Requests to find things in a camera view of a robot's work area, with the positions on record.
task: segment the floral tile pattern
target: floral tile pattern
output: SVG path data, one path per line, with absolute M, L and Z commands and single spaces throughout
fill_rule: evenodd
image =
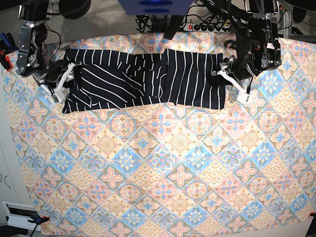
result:
M 229 56 L 224 41 L 234 39 L 138 34 L 62 48 Z M 309 43 L 280 43 L 282 66 L 254 79 L 254 100 L 239 104 L 227 86 L 221 111 L 164 103 L 64 115 L 32 78 L 3 70 L 23 179 L 50 217 L 43 234 L 208 237 L 307 220 L 316 211 L 316 53 Z

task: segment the power strip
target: power strip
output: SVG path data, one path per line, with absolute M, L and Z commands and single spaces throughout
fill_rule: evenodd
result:
M 209 30 L 210 27 L 207 27 L 207 29 L 204 31 L 201 28 L 203 28 L 203 26 L 207 26 L 207 24 L 203 24 L 201 26 L 201 24 L 195 24 L 195 23 L 187 23 L 185 25 L 185 27 L 183 28 L 183 31 L 186 32 L 217 32 L 217 33 L 227 33 L 229 32 L 228 27 L 227 26 L 223 26 L 221 29 L 220 27 L 215 27 L 212 31 Z

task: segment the red clamp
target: red clamp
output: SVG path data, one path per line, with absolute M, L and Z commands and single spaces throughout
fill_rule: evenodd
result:
M 0 50 L 0 63 L 6 69 L 7 72 L 10 72 L 13 69 L 13 65 L 10 61 L 9 56 L 5 56 L 3 50 Z

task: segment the white wall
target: white wall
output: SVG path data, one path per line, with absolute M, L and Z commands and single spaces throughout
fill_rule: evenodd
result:
M 4 99 L 2 70 L 0 69 L 0 226 L 6 224 L 6 212 L 3 201 L 32 205 L 27 189 L 24 185 L 22 173 L 18 163 L 7 108 Z

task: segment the white surface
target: white surface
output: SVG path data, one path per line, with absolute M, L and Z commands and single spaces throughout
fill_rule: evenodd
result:
M 34 227 L 35 227 L 35 224 L 28 222 L 27 218 L 18 217 L 18 216 L 10 216 L 8 225 L 27 229 L 27 230 L 34 230 Z M 37 226 L 36 231 L 41 231 L 40 226 Z
M 311 222 L 312 220 L 273 229 L 226 235 L 225 237 L 305 237 Z
M 6 212 L 2 201 L 32 205 L 15 152 L 4 99 L 2 78 L 2 68 L 0 68 L 0 177 L 2 174 L 2 182 L 0 182 L 0 225 L 6 224 Z M 4 183 L 5 176 L 7 176 L 5 181 L 11 189 Z

